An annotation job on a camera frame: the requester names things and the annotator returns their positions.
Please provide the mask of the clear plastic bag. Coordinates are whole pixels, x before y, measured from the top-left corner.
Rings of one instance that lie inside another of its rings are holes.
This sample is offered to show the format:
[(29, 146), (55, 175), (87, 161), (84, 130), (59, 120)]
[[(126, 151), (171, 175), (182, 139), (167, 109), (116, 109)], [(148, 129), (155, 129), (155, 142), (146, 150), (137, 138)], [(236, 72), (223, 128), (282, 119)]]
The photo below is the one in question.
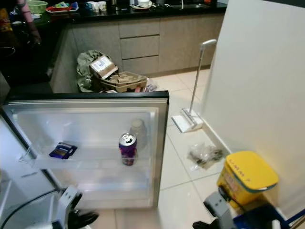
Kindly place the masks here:
[(187, 158), (193, 163), (191, 170), (200, 170), (210, 168), (221, 161), (224, 155), (224, 151), (216, 146), (198, 143), (189, 147)]

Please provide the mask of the clear plastic jar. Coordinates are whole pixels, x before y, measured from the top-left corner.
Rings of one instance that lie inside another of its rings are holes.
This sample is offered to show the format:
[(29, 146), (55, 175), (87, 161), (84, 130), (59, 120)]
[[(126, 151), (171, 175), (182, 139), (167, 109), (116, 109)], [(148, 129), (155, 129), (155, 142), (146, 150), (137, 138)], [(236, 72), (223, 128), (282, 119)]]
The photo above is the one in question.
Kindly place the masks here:
[(131, 135), (133, 135), (136, 138), (137, 143), (139, 145), (146, 144), (146, 140), (147, 140), (146, 126), (142, 119), (132, 120), (131, 127), (129, 128), (128, 133), (130, 133)]

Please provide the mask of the green bowl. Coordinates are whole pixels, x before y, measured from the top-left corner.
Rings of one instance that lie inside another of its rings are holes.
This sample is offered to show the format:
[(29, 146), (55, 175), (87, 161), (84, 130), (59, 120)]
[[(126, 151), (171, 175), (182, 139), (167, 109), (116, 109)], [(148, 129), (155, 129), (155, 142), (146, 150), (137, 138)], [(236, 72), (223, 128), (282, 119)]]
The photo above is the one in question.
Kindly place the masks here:
[(44, 13), (48, 6), (48, 2), (43, 0), (26, 0), (26, 4), (32, 14)]

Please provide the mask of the green plastic bag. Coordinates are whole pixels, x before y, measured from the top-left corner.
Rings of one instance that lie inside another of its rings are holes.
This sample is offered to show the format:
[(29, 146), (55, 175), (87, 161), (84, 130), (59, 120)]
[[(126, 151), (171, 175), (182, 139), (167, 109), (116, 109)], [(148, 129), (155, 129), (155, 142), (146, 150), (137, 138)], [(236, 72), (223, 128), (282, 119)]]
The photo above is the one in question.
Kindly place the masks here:
[(90, 63), (102, 57), (103, 53), (98, 50), (89, 50), (87, 52), (82, 52), (77, 58), (76, 72), (78, 74), (77, 85), (79, 87), (79, 92), (81, 93), (98, 93), (99, 90), (94, 90), (92, 84), (92, 78), (95, 73), (90, 71)]

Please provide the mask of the red tray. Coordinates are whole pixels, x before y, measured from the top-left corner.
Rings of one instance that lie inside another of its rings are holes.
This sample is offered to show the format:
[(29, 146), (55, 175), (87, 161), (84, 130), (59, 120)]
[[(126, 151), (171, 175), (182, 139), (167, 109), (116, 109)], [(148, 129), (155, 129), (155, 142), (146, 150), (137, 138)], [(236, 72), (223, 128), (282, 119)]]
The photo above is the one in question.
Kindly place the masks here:
[(66, 2), (59, 2), (55, 5), (49, 6), (45, 9), (48, 13), (70, 13), (70, 12), (76, 12), (79, 9), (78, 2), (73, 3), (66, 3)]

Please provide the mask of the orange snack bag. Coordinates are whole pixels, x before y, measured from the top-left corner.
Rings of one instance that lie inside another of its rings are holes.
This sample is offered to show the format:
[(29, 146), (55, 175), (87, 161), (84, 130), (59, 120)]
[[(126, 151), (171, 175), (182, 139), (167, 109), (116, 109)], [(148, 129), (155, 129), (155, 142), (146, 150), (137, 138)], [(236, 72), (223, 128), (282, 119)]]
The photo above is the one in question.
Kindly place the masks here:
[(11, 21), (9, 18), (9, 14), (5, 8), (0, 9), (0, 32), (1, 33), (9, 33), (12, 32)]

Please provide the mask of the yellow lidded bin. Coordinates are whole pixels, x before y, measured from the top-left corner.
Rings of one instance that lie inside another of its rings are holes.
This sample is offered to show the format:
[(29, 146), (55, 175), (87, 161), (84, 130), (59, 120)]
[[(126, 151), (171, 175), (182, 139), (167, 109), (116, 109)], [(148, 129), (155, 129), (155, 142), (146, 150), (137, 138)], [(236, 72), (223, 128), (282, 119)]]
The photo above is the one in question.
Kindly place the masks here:
[(237, 151), (227, 155), (216, 182), (229, 196), (233, 208), (248, 205), (279, 183), (279, 176), (254, 151)]

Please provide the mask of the blue dustpan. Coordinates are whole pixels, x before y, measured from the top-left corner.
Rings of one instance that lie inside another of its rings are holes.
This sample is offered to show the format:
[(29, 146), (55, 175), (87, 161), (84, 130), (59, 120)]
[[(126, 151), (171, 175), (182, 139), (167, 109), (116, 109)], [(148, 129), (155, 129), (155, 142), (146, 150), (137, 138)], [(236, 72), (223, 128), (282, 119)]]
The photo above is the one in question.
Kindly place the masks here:
[(263, 205), (233, 218), (236, 229), (290, 229), (272, 205)]

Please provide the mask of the cardboard flap with white label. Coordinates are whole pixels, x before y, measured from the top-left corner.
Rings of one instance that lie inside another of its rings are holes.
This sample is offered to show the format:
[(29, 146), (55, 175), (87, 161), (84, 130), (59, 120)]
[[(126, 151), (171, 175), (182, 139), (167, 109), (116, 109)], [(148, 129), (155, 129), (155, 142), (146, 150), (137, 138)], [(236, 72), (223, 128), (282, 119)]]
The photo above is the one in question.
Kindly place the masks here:
[(94, 76), (99, 79), (108, 79), (118, 71), (118, 66), (111, 59), (102, 55), (89, 64), (89, 68)]

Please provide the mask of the purple drink can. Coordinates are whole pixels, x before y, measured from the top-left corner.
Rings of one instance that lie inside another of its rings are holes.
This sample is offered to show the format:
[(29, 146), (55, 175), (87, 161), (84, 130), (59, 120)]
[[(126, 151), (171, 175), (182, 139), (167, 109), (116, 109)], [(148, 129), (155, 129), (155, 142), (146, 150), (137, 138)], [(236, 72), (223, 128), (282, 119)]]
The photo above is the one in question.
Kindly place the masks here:
[(119, 151), (122, 163), (125, 166), (132, 166), (137, 155), (137, 138), (130, 133), (122, 134), (119, 139)]

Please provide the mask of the dark blue packet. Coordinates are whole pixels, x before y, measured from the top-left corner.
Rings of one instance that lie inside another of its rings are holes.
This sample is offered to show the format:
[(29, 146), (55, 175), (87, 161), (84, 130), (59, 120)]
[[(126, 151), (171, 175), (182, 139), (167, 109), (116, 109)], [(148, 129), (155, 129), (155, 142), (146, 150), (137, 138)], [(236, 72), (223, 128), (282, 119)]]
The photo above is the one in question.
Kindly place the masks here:
[(54, 150), (49, 153), (50, 157), (59, 158), (59, 159), (68, 159), (74, 155), (75, 151), (78, 149), (77, 146), (70, 145), (64, 142), (59, 142)]

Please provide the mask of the white bowl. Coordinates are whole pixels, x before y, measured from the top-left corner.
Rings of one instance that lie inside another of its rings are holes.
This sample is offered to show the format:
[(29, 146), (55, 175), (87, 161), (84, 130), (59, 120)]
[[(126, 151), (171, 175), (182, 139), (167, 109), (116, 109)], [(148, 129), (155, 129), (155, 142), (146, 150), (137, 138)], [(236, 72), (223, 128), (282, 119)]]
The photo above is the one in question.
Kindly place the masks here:
[(136, 0), (134, 3), (134, 6), (136, 9), (149, 9), (151, 6), (153, 6), (154, 3), (151, 0)]

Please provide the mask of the white cups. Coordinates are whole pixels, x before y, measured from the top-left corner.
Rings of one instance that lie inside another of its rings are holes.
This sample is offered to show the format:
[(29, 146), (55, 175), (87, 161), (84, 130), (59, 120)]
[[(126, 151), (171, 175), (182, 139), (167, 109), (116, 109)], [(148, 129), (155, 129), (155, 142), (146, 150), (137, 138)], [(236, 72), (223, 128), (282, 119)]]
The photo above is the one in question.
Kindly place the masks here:
[(106, 1), (88, 1), (86, 2), (87, 7), (93, 12), (106, 12), (107, 2)]

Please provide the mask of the white flat floor mop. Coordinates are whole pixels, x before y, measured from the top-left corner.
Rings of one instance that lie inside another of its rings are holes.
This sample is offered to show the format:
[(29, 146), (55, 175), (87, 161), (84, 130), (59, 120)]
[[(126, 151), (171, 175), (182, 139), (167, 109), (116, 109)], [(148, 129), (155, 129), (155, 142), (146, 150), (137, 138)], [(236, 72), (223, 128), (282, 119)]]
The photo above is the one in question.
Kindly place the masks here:
[(189, 107), (181, 109), (181, 114), (172, 116), (172, 121), (181, 133), (188, 133), (199, 130), (203, 127), (204, 121), (200, 114), (194, 111), (194, 103), (196, 98), (196, 90), (200, 78), (200, 71), (203, 64), (204, 54), (207, 47), (217, 43), (217, 39), (206, 40), (200, 44), (200, 57), (195, 75), (194, 87), (190, 98)]

